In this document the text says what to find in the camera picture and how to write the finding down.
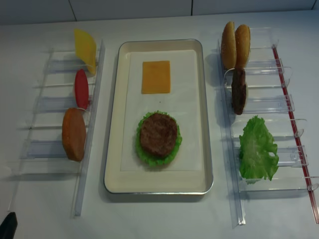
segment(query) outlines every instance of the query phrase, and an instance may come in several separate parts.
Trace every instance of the metal tray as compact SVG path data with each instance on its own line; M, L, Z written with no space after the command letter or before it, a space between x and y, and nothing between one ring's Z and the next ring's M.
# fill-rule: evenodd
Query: metal tray
M171 93L142 95L144 61L170 61ZM165 168L135 152L136 128L148 112L177 120L183 142ZM202 195L213 184L203 53L199 41L126 42L119 50L104 184L111 193Z

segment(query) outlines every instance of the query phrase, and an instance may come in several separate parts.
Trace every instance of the red strip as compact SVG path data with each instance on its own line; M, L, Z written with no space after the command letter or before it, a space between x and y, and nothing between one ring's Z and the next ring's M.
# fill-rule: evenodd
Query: red strip
M280 64L280 61L279 61L279 56L278 56L278 53L277 53L276 46L273 45L272 49L273 49L273 53L274 53L275 59L278 60L277 63L276 63L277 66L278 67L282 67L281 64ZM287 87L285 85L285 79L284 79L284 75L282 73L281 68L279 69L279 78L280 78L280 82L282 84L284 95L287 96L288 95L288 91L287 91ZM287 98L287 105L288 105L288 107L291 105L291 102L290 102L289 98ZM289 112L289 117L291 119L291 126L293 127L294 135L296 135L296 133L298 132L298 129L297 129L297 124L295 122L294 113L293 112ZM301 147L302 144L301 144L300 138L298 136L298 137L295 137L295 139L296 139L297 146L300 146L300 149L301 149L301 152L299 153L299 155L300 155L300 158L302 160L302 163L305 163L305 161L304 161L305 160L304 152L303 152L303 148ZM310 176L307 165L303 166L303 172L304 172L304 176L305 177L309 177ZM307 184L308 187L311 187L312 184L311 184L311 179L310 178L306 178L306 184ZM314 194L314 192L312 190L311 191L308 190L308 193L309 193L309 197L310 197L311 206L313 208L315 221L316 221L317 224L319 224L319 212L318 212L318 209L317 209L317 203L316 203L316 199L315 199L315 194Z

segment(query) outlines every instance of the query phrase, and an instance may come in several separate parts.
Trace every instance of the hamburger patty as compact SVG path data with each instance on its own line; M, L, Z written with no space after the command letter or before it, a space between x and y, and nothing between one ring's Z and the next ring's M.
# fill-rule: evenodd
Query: hamburger patty
M175 147L176 122L167 115L155 113L144 120L141 127L142 149L154 156L165 157Z
M246 104L246 82L245 70L236 68L233 73L233 82L231 83L232 106L237 115L241 115Z

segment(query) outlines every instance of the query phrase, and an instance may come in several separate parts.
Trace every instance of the red tomato slice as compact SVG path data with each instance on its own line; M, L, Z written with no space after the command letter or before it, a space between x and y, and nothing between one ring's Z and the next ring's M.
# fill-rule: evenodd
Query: red tomato slice
M89 104L89 84L83 69L76 73L74 93L77 106L86 110Z

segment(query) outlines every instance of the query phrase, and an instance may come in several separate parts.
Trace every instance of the lettuce leaf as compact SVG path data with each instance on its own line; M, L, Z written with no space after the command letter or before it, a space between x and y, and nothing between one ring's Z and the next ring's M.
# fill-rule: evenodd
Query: lettuce leaf
M182 142L182 137L180 136L180 132L179 132L179 126L178 124L177 125L177 138L176 138L176 143L175 143L175 147L174 149L172 150L172 152L162 158L162 157L156 157L154 155L151 155L147 152L145 152L143 149L142 149L142 146L141 146L141 142L140 142L140 133L141 133L141 127L142 127L142 124L144 122L145 119L147 119L148 117L150 117L151 115L155 114L155 113L159 113L159 114L164 114L164 115L168 115L170 116L168 113L166 112L161 112L161 111L156 111L156 112L149 112L147 113L143 119L139 122L139 126L138 128L136 129L137 133L136 133L136 140L135 140L135 150L136 150L136 153L138 154L139 158L144 161L145 163L147 163L149 166L151 167L155 167L155 166L161 166L161 165L165 165L165 164L169 164L170 162L172 162L174 160L174 158L176 157L177 155L177 152L179 150L179 146L181 145L181 142Z
M240 174L246 179L269 178L278 169L277 145L263 118L254 116L247 122L240 139Z

